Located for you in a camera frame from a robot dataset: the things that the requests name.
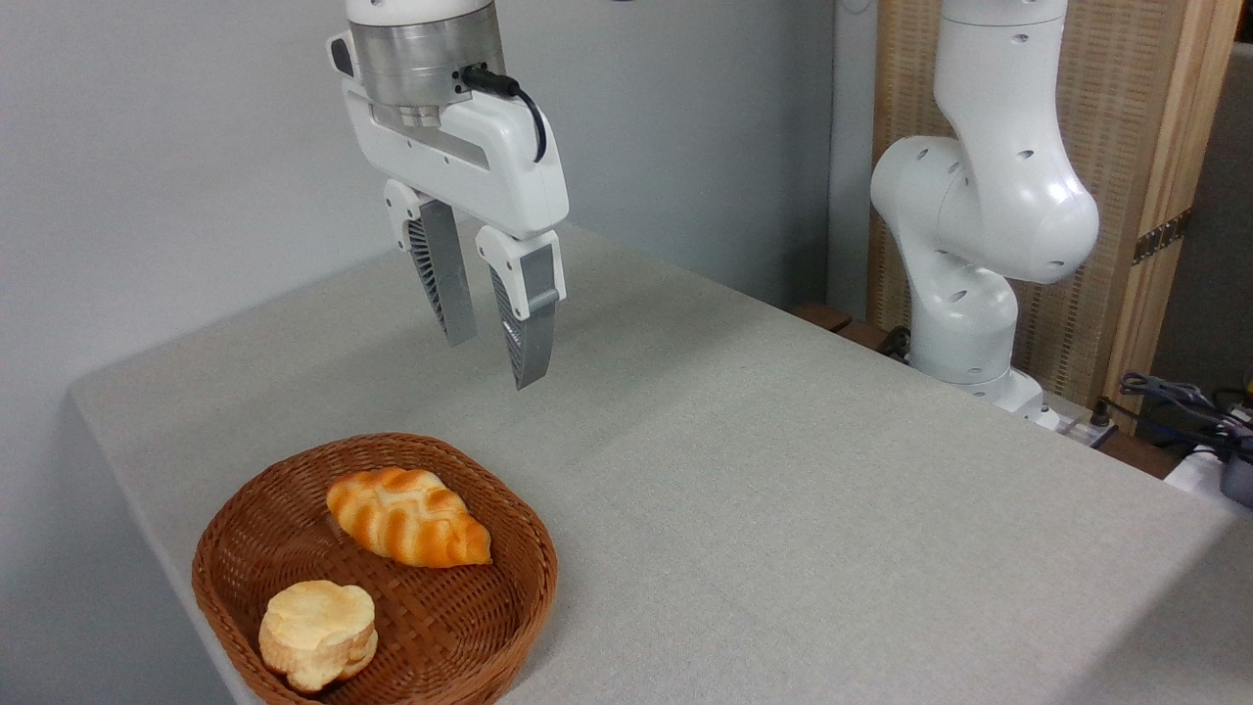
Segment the wicker basket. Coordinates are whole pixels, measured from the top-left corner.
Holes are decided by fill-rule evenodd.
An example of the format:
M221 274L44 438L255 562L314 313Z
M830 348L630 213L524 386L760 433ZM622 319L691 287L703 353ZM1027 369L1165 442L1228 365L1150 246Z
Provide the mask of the wicker basket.
M390 466L432 471L460 495L491 532L494 563L410 569L357 546L327 511L327 487ZM271 597L320 579L370 592L378 651L356 677L308 700L266 670L257 634ZM362 436L288 458L236 493L200 537L192 587L227 655L266 702L494 702L548 619L556 553L535 512L456 448L416 436Z

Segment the pastry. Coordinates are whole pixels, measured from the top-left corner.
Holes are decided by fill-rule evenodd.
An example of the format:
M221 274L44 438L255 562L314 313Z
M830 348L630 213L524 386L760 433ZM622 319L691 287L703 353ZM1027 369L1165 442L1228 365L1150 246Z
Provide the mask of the pastry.
M491 535L429 471L385 468L341 478L331 515L365 548L426 569L491 563Z
M375 602L355 585L298 582L271 599L258 642L266 667L286 675L292 690L312 695L357 675L375 657Z

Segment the croissant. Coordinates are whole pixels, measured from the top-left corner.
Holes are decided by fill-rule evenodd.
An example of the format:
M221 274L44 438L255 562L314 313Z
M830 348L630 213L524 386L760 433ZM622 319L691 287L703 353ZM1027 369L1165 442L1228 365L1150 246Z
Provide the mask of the croissant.
M491 563L491 535L429 471L360 472L331 486L326 505L357 543L419 569Z

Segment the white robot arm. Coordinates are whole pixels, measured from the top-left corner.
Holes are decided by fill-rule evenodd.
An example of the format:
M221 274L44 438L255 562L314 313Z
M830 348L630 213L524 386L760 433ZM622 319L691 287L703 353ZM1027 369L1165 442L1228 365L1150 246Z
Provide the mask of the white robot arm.
M348 0L351 30L331 63L366 158L449 342L475 336L452 208L486 223L475 244L491 267L517 389L548 372L554 314L566 297L553 227L570 209L551 125L504 75L492 0Z
M871 180L910 278L910 363L1051 426L1040 386L1010 368L1005 277L1060 280L1096 243L1096 203L1058 126L1066 0L945 0L942 15L935 95L957 139L902 139Z

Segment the electrical cable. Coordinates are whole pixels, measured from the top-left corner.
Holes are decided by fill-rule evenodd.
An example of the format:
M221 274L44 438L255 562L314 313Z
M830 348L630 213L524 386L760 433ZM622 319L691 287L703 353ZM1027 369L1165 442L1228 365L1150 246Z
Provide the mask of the electrical cable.
M1215 426L1239 426L1253 431L1253 423L1245 422L1223 412L1217 404L1209 401L1199 387L1168 382L1162 378L1146 376L1136 372L1128 372L1119 379L1119 393L1126 397L1144 397L1165 404L1170 404L1185 416ZM1148 417L1159 407L1153 407L1145 412Z
M521 100L526 105L526 109L531 111L531 119L535 121L535 163L540 163L544 154L548 153L548 128L544 126L544 114L540 113L539 105L523 90L517 80L489 70L487 64L466 66L452 74L452 78L464 81L470 90L481 90L499 95L500 98L517 98Z
M1253 450L1249 450L1245 443L1240 443L1238 440L1232 442L1230 436L1220 436L1218 433L1203 435L1203 433L1177 430L1174 427L1162 425L1160 422L1155 422L1145 417L1144 414L1136 414L1135 412L1128 409L1126 407L1123 407L1118 402L1114 402L1109 397L1101 397L1100 403L1119 412L1124 417L1135 419L1145 426L1157 430L1160 433L1174 436L1175 438L1195 443L1197 446L1208 446L1210 448L1214 448L1215 451L1232 453L1233 456L1237 456L1244 461L1253 462Z

